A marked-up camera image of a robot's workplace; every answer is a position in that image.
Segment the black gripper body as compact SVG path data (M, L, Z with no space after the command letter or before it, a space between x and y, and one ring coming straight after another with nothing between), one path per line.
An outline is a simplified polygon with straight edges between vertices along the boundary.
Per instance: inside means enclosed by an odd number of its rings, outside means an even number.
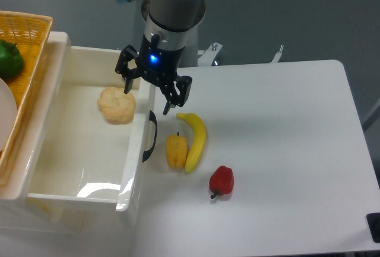
M177 77L177 68L184 48L178 50L152 49L151 42L142 37L137 67L142 69L142 78L156 87L172 85Z

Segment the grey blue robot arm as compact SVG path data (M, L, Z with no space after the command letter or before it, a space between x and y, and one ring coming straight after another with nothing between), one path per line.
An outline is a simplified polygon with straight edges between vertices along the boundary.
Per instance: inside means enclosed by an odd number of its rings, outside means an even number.
M141 46L128 45L119 55L115 71L128 93L133 80L142 78L161 90L166 98L163 114L182 107L190 93L192 78L179 75L179 67L198 65L198 25L205 14L204 0L143 0L145 28Z

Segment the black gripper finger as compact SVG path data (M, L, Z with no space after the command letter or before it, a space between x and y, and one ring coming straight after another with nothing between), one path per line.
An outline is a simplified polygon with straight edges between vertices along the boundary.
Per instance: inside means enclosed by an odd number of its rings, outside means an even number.
M186 103L192 85L192 77L179 76L162 78L159 83L161 93L166 98L163 114L167 115L172 108L183 107Z
M125 82L123 91L125 94L128 94L131 91L134 80L142 76L142 70L138 66L132 69L128 67L128 63L135 61L137 57L137 51L133 46L128 45L120 52L115 67L115 72L121 75L123 81Z

